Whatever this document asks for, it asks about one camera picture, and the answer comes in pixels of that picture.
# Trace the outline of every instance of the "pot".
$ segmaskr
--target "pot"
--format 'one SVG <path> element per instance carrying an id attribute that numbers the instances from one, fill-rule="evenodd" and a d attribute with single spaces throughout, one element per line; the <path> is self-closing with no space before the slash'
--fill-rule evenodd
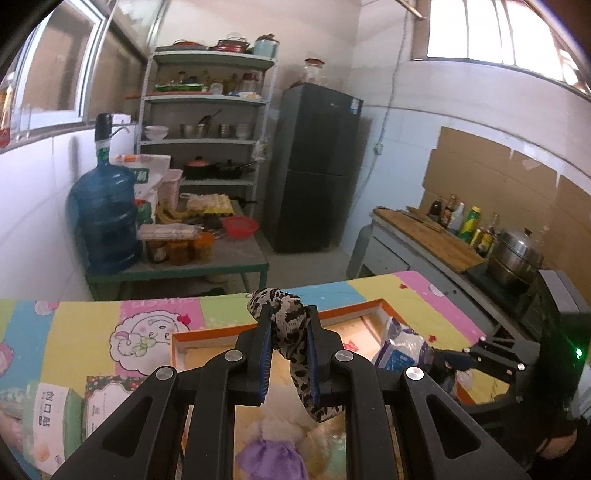
<path id="1" fill-rule="evenodd" d="M 210 179 L 215 174 L 214 165 L 204 160 L 203 157 L 195 157 L 183 167 L 183 174 L 187 180 Z"/>
<path id="2" fill-rule="evenodd" d="M 501 285 L 530 285 L 542 266 L 544 256 L 535 248 L 531 231 L 503 230 L 489 257 L 487 271 Z"/>
<path id="3" fill-rule="evenodd" d="M 254 171 L 251 166 L 255 165 L 256 161 L 247 164 L 235 164 L 231 159 L 227 160 L 224 164 L 217 164 L 216 166 L 216 177 L 225 180 L 236 180 L 242 177 L 243 173 L 249 173 Z"/>
<path id="4" fill-rule="evenodd" d="M 244 53 L 250 44 L 245 38 L 224 38 L 217 41 L 217 45 L 212 47 L 215 51 L 228 51 L 231 53 Z"/>

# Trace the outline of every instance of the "blue water bottle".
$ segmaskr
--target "blue water bottle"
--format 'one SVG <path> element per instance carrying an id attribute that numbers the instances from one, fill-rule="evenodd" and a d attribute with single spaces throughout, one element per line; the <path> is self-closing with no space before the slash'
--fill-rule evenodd
<path id="1" fill-rule="evenodd" d="M 130 169 L 109 163 L 112 128 L 110 113 L 96 117 L 98 164 L 72 187 L 90 269 L 101 275 L 129 268 L 139 260 L 142 252 L 136 233 L 135 176 Z"/>

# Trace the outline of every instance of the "plastic container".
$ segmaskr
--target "plastic container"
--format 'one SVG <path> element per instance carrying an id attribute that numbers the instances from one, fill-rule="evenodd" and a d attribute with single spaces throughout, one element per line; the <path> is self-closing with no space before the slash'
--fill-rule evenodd
<path id="1" fill-rule="evenodd" d="M 100 114 L 95 127 L 98 164 L 72 187 L 90 268 L 103 275 L 129 268 L 142 252 L 136 235 L 135 176 L 129 168 L 109 163 L 111 130 L 112 117 Z"/>
<path id="2" fill-rule="evenodd" d="M 169 170 L 158 187 L 158 201 L 163 205 L 168 204 L 172 210 L 176 210 L 178 206 L 182 177 L 182 170 Z"/>
<path id="3" fill-rule="evenodd" d="M 212 260 L 213 244 L 216 242 L 216 236 L 210 232 L 201 232 L 193 241 L 195 249 L 195 260 L 198 263 L 208 263 Z"/>
<path id="4" fill-rule="evenodd" d="M 223 227 L 232 238 L 247 238 L 258 230 L 252 218 L 232 216 L 222 219 Z"/>
<path id="5" fill-rule="evenodd" d="M 191 242 L 188 240 L 171 240 L 167 242 L 168 261 L 179 267 L 191 261 Z"/>
<path id="6" fill-rule="evenodd" d="M 466 221 L 462 228 L 460 228 L 460 232 L 457 234 L 462 240 L 466 243 L 470 243 L 472 237 L 474 236 L 474 232 L 478 227 L 478 222 L 480 221 L 480 209 L 474 205 L 468 216 L 466 217 Z"/>

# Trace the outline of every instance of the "electric cable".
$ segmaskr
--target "electric cable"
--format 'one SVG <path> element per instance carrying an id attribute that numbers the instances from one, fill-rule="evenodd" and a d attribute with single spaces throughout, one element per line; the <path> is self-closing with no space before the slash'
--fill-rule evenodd
<path id="1" fill-rule="evenodd" d="M 398 56 L 396 59 L 396 65 L 394 66 L 394 71 L 392 72 L 390 99 L 388 100 L 388 106 L 386 107 L 386 112 L 384 113 L 384 118 L 382 120 L 382 127 L 379 132 L 378 141 L 376 142 L 379 144 L 381 144 L 382 141 L 384 140 L 384 135 L 386 133 L 386 127 L 388 126 L 388 120 L 390 117 L 390 110 L 392 109 L 392 106 L 394 104 L 394 97 L 396 95 L 396 79 L 398 77 L 398 71 L 399 71 L 400 65 L 402 63 L 402 52 L 404 50 L 404 44 L 406 42 L 407 35 L 408 35 L 408 16 L 409 16 L 409 12 L 407 10 L 407 12 L 404 14 L 404 25 L 402 26 L 402 40 L 400 41 L 400 48 L 398 49 Z M 367 176 L 365 177 L 357 195 L 355 196 L 355 198 L 353 198 L 353 203 L 351 204 L 351 207 L 349 209 L 349 214 L 347 215 L 347 220 L 350 218 L 351 213 L 353 212 L 353 210 L 357 206 L 357 203 L 359 202 L 361 196 L 363 195 L 363 193 L 365 191 L 365 188 L 367 187 L 367 185 L 369 183 L 369 179 L 371 178 L 371 175 L 374 172 L 374 168 L 378 162 L 378 157 L 379 157 L 378 153 L 374 150 L 374 159 L 372 160 L 372 163 L 369 167 L 369 172 L 368 172 Z"/>

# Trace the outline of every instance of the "refrigerator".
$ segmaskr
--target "refrigerator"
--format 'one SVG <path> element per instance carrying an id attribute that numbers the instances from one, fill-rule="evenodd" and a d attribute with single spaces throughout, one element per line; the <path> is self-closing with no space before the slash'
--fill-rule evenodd
<path id="1" fill-rule="evenodd" d="M 262 229 L 277 252 L 330 245 L 348 207 L 363 102 L 304 83 L 286 90 L 269 176 Z"/>

